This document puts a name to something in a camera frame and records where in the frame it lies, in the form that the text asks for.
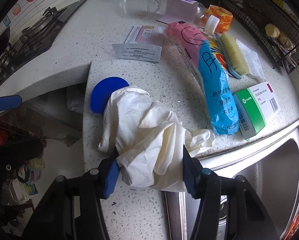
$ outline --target clear plastic bottle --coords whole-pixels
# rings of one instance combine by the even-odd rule
[[[196,27],[201,27],[206,14],[204,5],[195,0],[148,0],[147,11],[151,18],[167,24],[184,21]]]

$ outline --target scrub brush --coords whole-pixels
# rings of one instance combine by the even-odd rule
[[[216,38],[220,49],[223,51],[229,72],[236,78],[241,79],[243,75],[249,73],[244,55],[238,47],[235,39],[229,34],[224,33],[222,36],[217,34]]]

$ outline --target kitchen counter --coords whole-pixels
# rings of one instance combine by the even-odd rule
[[[188,130],[211,128],[204,95],[185,68],[171,41],[163,42],[159,63],[116,59],[111,44],[123,43],[135,24],[161,25],[147,17],[147,0],[87,0],[70,18],[52,47],[14,73],[1,87],[0,96],[19,93],[24,100],[43,93],[88,82],[83,114],[85,169],[98,166],[107,156],[97,150],[102,134],[102,117],[89,108],[94,86],[104,78],[118,76],[146,90],[174,111]],[[288,75],[273,70],[262,48],[235,19],[230,31],[259,55],[267,81],[275,90],[281,111],[249,142],[272,134],[299,118],[299,100]],[[257,80],[229,78],[233,93],[256,85]],[[248,143],[240,132],[217,136],[214,147],[202,156]],[[167,216],[163,193],[150,188],[132,188],[118,180],[114,194],[102,202],[111,239],[166,239]]]

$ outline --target orange plastic packaging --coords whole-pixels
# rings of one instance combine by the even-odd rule
[[[202,19],[202,24],[204,26],[211,14],[219,19],[219,24],[217,25],[217,28],[215,30],[216,33],[222,34],[224,32],[227,32],[233,19],[232,13],[222,7],[210,5],[206,12],[206,16]]]

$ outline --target blue disc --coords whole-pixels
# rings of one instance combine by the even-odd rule
[[[112,93],[124,87],[129,87],[129,84],[120,77],[109,77],[98,82],[91,93],[91,111],[97,114],[104,114],[105,107]]]

